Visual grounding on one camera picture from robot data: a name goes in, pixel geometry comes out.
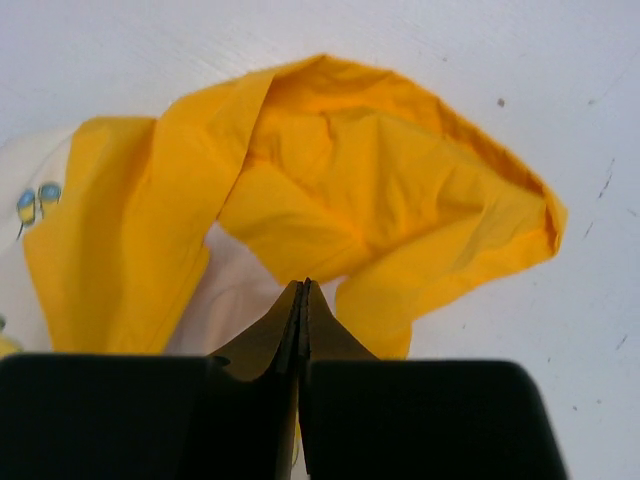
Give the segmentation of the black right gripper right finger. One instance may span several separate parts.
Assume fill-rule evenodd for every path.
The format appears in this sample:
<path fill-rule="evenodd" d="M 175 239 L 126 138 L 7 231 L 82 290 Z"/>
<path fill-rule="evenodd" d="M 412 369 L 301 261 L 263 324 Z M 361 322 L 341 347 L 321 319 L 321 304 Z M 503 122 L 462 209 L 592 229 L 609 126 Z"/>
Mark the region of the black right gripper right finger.
<path fill-rule="evenodd" d="M 530 375 L 502 360 L 381 360 L 303 285 L 299 412 L 313 479 L 564 479 Z"/>

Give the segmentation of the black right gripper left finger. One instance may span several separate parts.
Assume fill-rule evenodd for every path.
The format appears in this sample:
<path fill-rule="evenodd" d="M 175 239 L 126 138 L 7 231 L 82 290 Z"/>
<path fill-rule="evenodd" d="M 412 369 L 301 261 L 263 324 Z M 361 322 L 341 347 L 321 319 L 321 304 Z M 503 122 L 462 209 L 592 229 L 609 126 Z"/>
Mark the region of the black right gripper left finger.
<path fill-rule="evenodd" d="M 206 356 L 6 357 L 2 477 L 289 478 L 303 292 Z"/>

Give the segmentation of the yellow cream dinosaur print jacket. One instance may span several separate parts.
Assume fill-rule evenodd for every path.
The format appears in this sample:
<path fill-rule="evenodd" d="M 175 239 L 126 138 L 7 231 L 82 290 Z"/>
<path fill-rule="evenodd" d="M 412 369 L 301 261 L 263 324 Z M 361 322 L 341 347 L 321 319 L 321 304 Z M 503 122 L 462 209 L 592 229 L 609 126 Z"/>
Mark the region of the yellow cream dinosaur print jacket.
<path fill-rule="evenodd" d="M 1 149 L 1 351 L 203 354 L 317 281 L 373 354 L 555 256 L 567 212 L 409 79 L 321 55 Z"/>

